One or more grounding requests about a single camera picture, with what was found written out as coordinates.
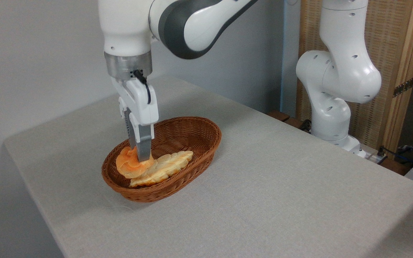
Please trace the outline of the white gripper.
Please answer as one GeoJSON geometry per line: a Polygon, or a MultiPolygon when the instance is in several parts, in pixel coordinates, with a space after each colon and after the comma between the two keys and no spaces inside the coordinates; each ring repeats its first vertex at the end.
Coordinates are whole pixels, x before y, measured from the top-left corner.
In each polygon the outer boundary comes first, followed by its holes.
{"type": "Polygon", "coordinates": [[[154,124],[159,120],[156,93],[151,85],[140,80],[123,81],[111,79],[119,94],[121,117],[126,124],[128,142],[137,148],[140,163],[151,157],[151,141],[154,139],[154,124]]]}

